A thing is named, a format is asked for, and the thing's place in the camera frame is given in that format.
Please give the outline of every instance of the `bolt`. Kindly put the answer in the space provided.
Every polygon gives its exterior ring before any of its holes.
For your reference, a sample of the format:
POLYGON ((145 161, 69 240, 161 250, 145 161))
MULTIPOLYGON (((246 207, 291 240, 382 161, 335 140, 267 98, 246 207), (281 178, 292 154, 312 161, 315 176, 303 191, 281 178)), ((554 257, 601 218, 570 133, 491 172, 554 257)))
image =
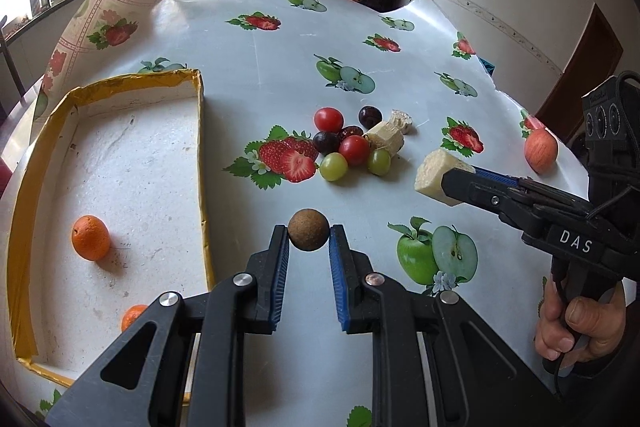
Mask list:
POLYGON ((455 304, 460 300, 460 296, 451 290, 444 290, 440 292, 440 300, 445 304, 455 304))
POLYGON ((159 301, 161 306, 173 306, 178 301, 178 294, 174 292, 163 293, 159 301))
POLYGON ((368 274, 364 280, 369 286, 380 286, 385 282, 385 276, 383 276, 382 273, 372 272, 368 274))
POLYGON ((234 284, 236 286, 247 286, 248 284, 251 284, 251 281, 253 280, 254 278, 248 273, 239 273, 234 277, 234 284))

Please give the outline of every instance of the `human hand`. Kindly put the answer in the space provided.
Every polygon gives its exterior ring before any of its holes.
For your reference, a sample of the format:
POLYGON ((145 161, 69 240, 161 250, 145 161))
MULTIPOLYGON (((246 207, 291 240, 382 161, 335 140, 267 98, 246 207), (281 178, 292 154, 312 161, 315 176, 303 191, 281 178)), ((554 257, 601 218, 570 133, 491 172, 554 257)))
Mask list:
POLYGON ((556 285, 549 280, 545 285, 540 319, 536 325, 536 351, 542 357, 555 360, 560 353, 566 353, 561 367, 568 367, 575 362, 588 362, 612 353, 625 332, 625 292, 622 282, 616 284, 608 304, 576 297, 567 306, 564 320, 574 331, 591 337, 586 346, 570 352, 574 347, 574 337, 562 327, 559 320, 561 313, 562 301, 556 285))

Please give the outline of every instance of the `yellow tape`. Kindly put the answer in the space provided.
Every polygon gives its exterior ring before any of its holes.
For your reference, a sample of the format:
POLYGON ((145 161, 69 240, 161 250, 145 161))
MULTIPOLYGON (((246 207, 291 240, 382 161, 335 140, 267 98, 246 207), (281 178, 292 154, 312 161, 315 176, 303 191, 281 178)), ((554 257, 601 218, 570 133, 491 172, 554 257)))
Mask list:
MULTIPOLYGON (((6 288, 15 356, 24 367, 41 377, 65 387, 73 384, 72 379, 63 377, 33 362, 32 357, 37 356, 38 350, 31 324, 29 302, 31 241, 38 200, 51 155, 66 117, 74 107, 98 102, 98 100, 104 100, 117 93, 149 87, 176 87, 183 82, 193 84, 198 97, 198 203, 207 288, 211 290, 215 284, 209 251, 209 223, 207 222, 203 179, 202 112, 204 94, 200 72, 198 70, 176 70, 164 73, 124 74, 101 80, 89 86, 72 89, 49 115, 34 143, 31 158, 24 170, 22 183, 18 189, 7 248, 6 288)), ((188 401, 189 398, 190 393, 186 393, 185 400, 188 401)))

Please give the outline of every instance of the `banana piece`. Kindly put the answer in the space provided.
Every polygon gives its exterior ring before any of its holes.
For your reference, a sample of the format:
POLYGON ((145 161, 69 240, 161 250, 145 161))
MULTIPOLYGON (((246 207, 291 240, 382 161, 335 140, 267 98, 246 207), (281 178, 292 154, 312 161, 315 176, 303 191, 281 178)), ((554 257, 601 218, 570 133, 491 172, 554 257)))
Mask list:
POLYGON ((455 158, 455 156, 450 155, 446 150, 436 149, 429 153, 418 167, 418 173, 415 177, 415 190, 420 192, 420 194, 446 203, 449 206, 460 204, 461 201, 449 198, 440 186, 442 183, 442 175, 451 169, 476 172, 471 165, 455 158))
POLYGON ((409 127, 411 127, 411 124, 413 123, 413 120, 404 111, 392 109, 391 117, 389 117, 389 123, 398 127, 402 134, 407 134, 409 132, 409 127))
POLYGON ((404 145, 404 137, 398 127, 384 120, 369 129, 367 137, 374 148, 386 149, 391 156, 396 155, 404 145))

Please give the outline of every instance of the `red tomato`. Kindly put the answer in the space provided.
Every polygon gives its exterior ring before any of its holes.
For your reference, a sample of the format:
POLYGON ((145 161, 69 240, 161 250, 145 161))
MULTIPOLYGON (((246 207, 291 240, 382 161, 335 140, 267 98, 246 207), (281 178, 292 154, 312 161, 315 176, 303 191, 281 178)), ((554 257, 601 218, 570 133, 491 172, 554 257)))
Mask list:
POLYGON ((344 156, 350 167, 355 167, 369 158, 369 142, 362 136, 354 134, 342 140, 338 152, 344 156))
POLYGON ((318 109, 314 115, 314 124, 318 131, 340 132, 344 124, 342 113, 333 107, 318 109))

